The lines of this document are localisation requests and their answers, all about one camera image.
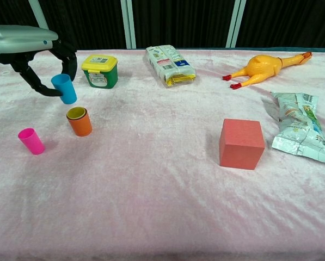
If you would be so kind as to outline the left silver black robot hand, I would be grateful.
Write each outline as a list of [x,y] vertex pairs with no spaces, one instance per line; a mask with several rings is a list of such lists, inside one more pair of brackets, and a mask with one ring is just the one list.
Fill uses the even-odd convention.
[[38,52],[50,51],[62,61],[62,73],[71,80],[77,71],[76,49],[49,29],[21,25],[0,25],[0,64],[9,64],[36,92],[60,97],[62,92],[44,86],[28,65]]

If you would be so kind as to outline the light blue plastic cup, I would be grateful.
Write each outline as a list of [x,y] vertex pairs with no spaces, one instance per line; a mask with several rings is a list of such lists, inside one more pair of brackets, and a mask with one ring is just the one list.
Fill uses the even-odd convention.
[[60,99],[64,104],[73,104],[77,101],[71,78],[68,74],[58,74],[51,79],[54,88],[62,93]]

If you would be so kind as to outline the yellow plastic cup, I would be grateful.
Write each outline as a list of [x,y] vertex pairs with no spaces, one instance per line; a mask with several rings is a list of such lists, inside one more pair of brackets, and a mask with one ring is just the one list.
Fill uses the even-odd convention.
[[70,120],[78,120],[84,117],[86,113],[87,110],[84,107],[73,107],[66,113],[66,117]]

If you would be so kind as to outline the pink plastic cup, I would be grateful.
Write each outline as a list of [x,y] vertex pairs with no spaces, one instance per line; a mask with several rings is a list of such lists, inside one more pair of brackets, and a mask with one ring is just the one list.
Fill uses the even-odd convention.
[[33,155],[42,154],[45,150],[34,128],[23,129],[18,133],[18,138]]

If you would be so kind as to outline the green tub with yellow lid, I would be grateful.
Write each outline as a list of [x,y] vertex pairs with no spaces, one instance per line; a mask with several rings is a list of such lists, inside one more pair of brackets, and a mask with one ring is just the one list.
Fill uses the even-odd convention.
[[81,69],[91,87],[112,89],[118,81],[117,63],[114,56],[94,54],[86,58]]

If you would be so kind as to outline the orange plastic cup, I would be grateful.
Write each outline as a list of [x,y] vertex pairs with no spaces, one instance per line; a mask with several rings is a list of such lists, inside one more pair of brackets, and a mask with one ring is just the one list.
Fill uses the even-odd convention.
[[71,125],[74,133],[77,136],[87,136],[93,130],[92,125],[91,125],[91,121],[90,121],[90,117],[89,117],[89,114],[88,114],[88,111],[85,114],[85,116],[82,117],[81,119],[78,119],[78,120],[70,120],[70,119],[67,118],[67,120],[70,123],[70,125]]

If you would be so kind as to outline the white yellow snack bag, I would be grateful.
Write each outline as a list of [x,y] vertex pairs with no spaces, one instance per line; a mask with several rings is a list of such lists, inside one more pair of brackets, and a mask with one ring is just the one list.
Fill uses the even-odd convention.
[[184,84],[196,79],[196,71],[172,45],[146,48],[148,61],[167,87]]

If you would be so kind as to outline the pink velvet tablecloth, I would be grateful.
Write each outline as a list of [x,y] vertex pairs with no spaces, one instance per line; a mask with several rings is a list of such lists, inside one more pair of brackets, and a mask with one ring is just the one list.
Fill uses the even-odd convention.
[[[90,87],[82,71],[73,82],[85,137],[68,105],[0,64],[0,261],[325,261],[325,163],[272,148],[272,92],[317,96],[325,136],[325,52],[239,90],[221,76],[255,51],[183,50],[197,78],[170,89],[144,50],[107,54],[114,88]],[[260,123],[255,169],[220,166],[224,119]],[[19,140],[25,128],[42,154]]]

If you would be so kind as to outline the yellow rubber chicken toy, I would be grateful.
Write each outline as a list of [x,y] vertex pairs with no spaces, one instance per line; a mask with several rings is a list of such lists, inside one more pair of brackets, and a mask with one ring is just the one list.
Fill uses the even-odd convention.
[[239,71],[223,76],[222,80],[229,81],[236,77],[248,76],[247,81],[231,84],[233,90],[261,83],[266,79],[274,77],[279,72],[290,66],[303,65],[312,58],[312,52],[305,52],[288,58],[273,57],[270,55],[257,55],[252,57],[247,65]]

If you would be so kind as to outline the red foam cube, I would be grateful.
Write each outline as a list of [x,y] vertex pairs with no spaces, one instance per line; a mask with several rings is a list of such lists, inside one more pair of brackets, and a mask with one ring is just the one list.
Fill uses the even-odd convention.
[[253,170],[265,149],[258,121],[224,119],[219,139],[219,164],[223,167]]

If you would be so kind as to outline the crumpled white green wrapper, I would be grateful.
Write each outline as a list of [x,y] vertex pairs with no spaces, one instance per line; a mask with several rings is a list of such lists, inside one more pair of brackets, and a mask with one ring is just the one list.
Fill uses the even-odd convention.
[[316,117],[318,97],[272,92],[279,104],[279,133],[272,148],[325,163],[325,136]]

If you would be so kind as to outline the white partition post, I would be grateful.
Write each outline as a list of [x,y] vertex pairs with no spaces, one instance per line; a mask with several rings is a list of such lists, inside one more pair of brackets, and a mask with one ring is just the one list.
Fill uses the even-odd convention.
[[132,0],[120,0],[127,49],[136,49]]
[[231,15],[226,48],[235,48],[247,0],[235,0]]
[[28,0],[38,26],[42,29],[49,29],[45,15],[39,3],[39,0]]

